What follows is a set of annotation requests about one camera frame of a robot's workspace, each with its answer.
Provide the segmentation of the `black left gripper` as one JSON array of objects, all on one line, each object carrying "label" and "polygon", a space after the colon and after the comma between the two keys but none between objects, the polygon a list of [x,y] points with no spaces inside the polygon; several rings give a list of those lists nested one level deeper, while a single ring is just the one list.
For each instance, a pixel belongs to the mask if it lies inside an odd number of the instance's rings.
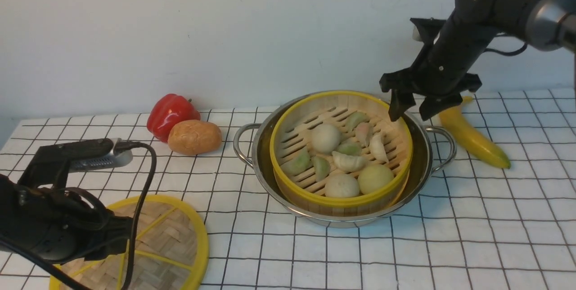
[{"label": "black left gripper", "polygon": [[84,190],[29,189],[0,179],[1,235],[49,263],[99,261],[122,254],[131,217],[118,216]]}]

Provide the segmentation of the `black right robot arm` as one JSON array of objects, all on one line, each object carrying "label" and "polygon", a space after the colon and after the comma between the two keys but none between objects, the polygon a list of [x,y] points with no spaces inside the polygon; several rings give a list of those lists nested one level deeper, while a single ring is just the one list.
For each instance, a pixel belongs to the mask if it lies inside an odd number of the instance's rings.
[{"label": "black right robot arm", "polygon": [[412,18],[423,48],[410,67],[380,79],[381,91],[391,93],[390,119],[415,106],[415,94],[424,97],[422,120],[461,104],[461,93],[482,85],[469,69],[500,34],[522,40],[522,50],[575,52],[575,12],[576,0],[455,0],[445,20]]}]

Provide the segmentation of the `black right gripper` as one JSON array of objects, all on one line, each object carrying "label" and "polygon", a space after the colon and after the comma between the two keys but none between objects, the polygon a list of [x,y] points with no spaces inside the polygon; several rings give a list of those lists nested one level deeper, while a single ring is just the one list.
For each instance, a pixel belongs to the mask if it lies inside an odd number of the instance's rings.
[{"label": "black right gripper", "polygon": [[391,91],[389,118],[392,122],[415,106],[413,94],[424,96],[419,107],[423,121],[459,106],[459,93],[475,93],[483,85],[469,73],[477,59],[498,34],[495,27],[466,24],[449,19],[411,18],[423,47],[411,66],[385,73],[380,79],[384,93]]}]

